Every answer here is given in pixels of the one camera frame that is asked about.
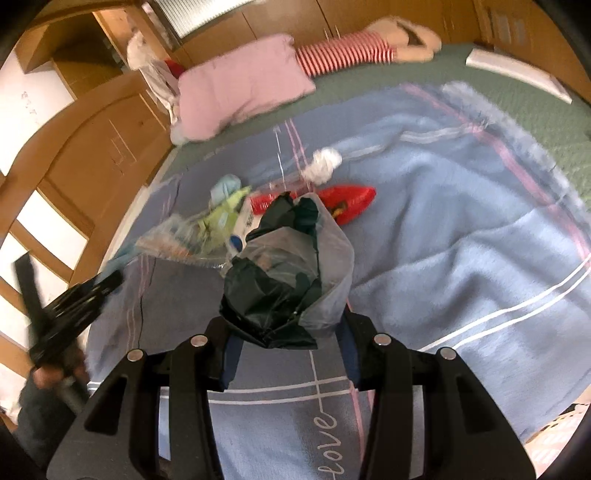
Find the person's left hand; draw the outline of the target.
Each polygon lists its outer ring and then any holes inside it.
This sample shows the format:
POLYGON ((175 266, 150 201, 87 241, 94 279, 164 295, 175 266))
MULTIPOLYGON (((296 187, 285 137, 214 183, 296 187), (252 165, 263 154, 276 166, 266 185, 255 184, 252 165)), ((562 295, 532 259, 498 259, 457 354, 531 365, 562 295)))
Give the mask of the person's left hand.
POLYGON ((62 387, 72 378, 70 389, 82 402, 89 399, 87 389, 90 377, 87 371, 85 354, 78 344, 70 345, 65 352, 66 368, 60 364, 40 364, 34 367, 28 375, 27 382, 32 383, 38 390, 49 390, 61 393, 62 387))

